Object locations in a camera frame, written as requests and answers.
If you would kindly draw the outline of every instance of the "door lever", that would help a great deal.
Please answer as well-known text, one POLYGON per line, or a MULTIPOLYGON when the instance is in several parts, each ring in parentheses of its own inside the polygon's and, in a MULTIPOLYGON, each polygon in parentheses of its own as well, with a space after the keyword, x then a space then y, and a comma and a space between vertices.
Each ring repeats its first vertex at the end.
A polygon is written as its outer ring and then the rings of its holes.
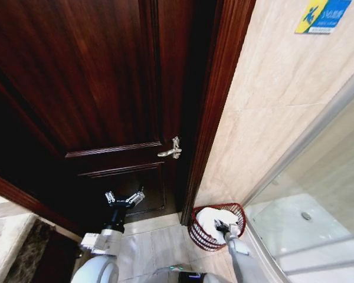
POLYGON ((173 141, 173 149, 169 149, 166 152, 159 152, 158 153, 159 157, 165 157, 172 154, 174 159, 179 158, 182 151, 182 149, 179 148, 179 138, 175 137, 174 139, 172 139, 172 141, 173 141))

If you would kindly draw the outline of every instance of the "dark wooden door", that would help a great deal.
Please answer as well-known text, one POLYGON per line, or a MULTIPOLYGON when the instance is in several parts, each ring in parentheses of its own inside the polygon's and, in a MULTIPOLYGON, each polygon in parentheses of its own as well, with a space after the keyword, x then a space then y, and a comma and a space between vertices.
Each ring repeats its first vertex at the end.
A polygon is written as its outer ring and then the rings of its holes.
POLYGON ((0 1, 0 175, 84 227, 140 184, 129 221, 181 210, 216 5, 0 1))

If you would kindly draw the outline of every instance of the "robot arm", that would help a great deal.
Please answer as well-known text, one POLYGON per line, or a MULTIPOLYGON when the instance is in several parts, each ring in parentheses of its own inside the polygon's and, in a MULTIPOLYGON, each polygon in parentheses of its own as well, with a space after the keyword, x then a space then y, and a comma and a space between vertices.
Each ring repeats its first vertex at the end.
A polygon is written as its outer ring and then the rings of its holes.
POLYGON ((110 191, 105 193, 113 214, 104 224, 100 234, 86 233, 81 242, 82 249, 99 255, 89 259, 73 276, 72 283, 115 283, 119 270, 116 264, 120 252, 120 241, 124 232, 124 217, 128 209, 138 205, 144 198, 143 188, 129 198, 115 197, 110 191))
POLYGON ((232 265, 238 283, 268 283, 258 262, 250 255, 248 246, 237 237, 237 229, 231 229, 221 221, 215 220, 217 230, 224 234, 228 252, 232 257, 232 265))

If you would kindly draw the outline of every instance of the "red wire basket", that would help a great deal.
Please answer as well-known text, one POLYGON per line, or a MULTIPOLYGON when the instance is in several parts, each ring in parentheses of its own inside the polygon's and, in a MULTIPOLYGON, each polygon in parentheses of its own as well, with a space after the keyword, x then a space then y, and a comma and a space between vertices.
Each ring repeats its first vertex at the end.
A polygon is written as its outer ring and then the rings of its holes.
POLYGON ((223 203, 222 205, 206 205, 200 206, 198 208, 194 208, 192 212, 192 223, 188 227, 190 238, 193 242, 199 246, 201 249, 205 251, 215 252, 220 250, 225 246, 225 244, 220 244, 211 237, 210 234, 207 234, 203 228, 200 226, 196 219, 196 214, 201 211, 203 208, 215 208, 215 209, 226 209, 232 212, 234 215, 238 217, 238 228, 240 233, 238 236, 240 237, 245 231, 245 213, 241 205, 238 203, 223 203))

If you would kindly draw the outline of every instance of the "door frame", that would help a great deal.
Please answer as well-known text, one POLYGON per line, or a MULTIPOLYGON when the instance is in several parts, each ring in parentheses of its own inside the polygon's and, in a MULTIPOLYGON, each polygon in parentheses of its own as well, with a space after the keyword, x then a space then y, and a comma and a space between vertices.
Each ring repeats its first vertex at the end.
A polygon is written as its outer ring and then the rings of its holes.
MULTIPOLYGON (((254 5, 255 0, 218 0, 215 8, 192 158, 187 164, 188 177, 181 215, 183 225, 188 225, 191 219, 194 201, 204 175, 254 5)), ((52 137, 45 137, 39 128, 40 125, 34 124, 31 119, 27 119, 27 122, 50 152, 58 156, 54 146, 48 142, 52 137)), ((79 235, 84 233, 75 223, 1 177, 0 195, 72 232, 79 235)))
POLYGON ((219 0, 206 68, 201 115, 189 167, 181 224, 188 225, 222 116, 255 0, 219 0))

